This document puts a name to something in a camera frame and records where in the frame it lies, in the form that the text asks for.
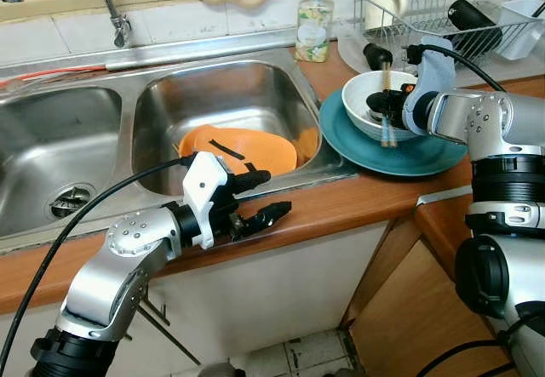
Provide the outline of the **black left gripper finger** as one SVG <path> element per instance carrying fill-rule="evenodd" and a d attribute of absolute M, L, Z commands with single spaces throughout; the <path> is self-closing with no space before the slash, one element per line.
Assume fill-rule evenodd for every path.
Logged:
<path fill-rule="evenodd" d="M 228 190 L 231 194 L 237 195 L 243 193 L 243 191 L 250 191 L 257 186 L 264 184 L 272 178 L 267 170 L 253 170 L 242 172 L 242 174 L 229 174 L 228 175 Z"/>
<path fill-rule="evenodd" d="M 256 233 L 272 228 L 278 220 L 287 216 L 290 210 L 292 210 L 292 202 L 269 203 L 267 206 L 258 209 L 253 216 L 240 221 L 241 236 L 254 236 Z"/>

